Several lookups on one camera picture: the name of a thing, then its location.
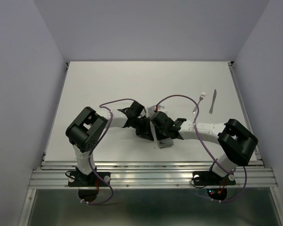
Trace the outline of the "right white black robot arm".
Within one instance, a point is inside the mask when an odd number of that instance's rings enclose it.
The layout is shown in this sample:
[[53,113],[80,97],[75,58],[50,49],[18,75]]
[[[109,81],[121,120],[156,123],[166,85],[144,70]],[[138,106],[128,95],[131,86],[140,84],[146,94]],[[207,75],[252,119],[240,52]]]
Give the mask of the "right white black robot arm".
[[[217,185],[232,175],[236,167],[248,166],[258,144],[258,139],[236,119],[229,119],[224,124],[196,123],[185,118],[174,121],[164,112],[158,111],[150,121],[159,132],[170,139],[197,139],[203,145],[213,164],[209,171],[196,173],[198,186]],[[215,158],[205,146],[205,142],[220,145],[224,154]]]

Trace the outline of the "silver knife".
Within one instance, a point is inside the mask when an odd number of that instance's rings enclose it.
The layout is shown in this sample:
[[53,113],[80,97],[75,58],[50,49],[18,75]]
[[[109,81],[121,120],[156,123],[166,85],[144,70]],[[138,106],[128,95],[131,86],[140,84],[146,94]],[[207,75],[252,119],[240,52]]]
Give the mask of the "silver knife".
[[213,93],[213,97],[212,97],[212,103],[211,103],[211,106],[210,106],[210,109],[209,109],[209,114],[213,113],[214,104],[215,104],[215,101],[216,101],[216,96],[217,96],[217,90],[215,89],[214,93]]

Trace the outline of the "grey cloth napkin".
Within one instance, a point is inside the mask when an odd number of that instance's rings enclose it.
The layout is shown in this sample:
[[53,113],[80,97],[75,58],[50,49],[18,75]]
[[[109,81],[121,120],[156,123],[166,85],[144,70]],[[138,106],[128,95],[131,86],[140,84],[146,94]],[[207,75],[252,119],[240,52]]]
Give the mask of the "grey cloth napkin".
[[[147,107],[146,108],[146,116],[150,119],[154,115],[155,106]],[[150,122],[150,131],[153,136],[154,142],[157,143],[158,148],[168,148],[174,145],[174,142],[170,138],[158,138],[158,129],[155,128],[155,125]]]

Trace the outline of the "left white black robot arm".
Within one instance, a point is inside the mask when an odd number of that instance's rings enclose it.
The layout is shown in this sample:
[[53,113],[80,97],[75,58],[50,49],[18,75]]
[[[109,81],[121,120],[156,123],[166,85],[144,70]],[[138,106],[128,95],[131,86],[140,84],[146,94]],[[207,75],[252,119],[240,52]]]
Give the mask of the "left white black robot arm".
[[85,107],[66,129],[66,136],[73,146],[77,159],[75,171],[67,174],[69,182],[82,186],[94,185],[98,177],[93,160],[93,150],[110,128],[133,128],[137,137],[154,141],[150,128],[150,119],[142,112],[146,108],[132,99],[129,107],[110,110],[104,103],[100,108],[107,112],[98,113],[91,107]]

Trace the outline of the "silver fork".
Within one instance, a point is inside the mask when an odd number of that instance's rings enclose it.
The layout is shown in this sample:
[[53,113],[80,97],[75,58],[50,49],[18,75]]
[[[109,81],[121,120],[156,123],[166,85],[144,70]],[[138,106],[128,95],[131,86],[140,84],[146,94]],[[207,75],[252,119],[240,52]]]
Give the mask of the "silver fork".
[[199,106],[200,102],[205,98],[205,96],[206,96],[206,93],[202,92],[202,94],[200,95],[199,100],[197,102],[197,106],[194,107],[194,109],[193,109],[193,112],[192,112],[193,114],[195,114],[198,111],[197,107]]

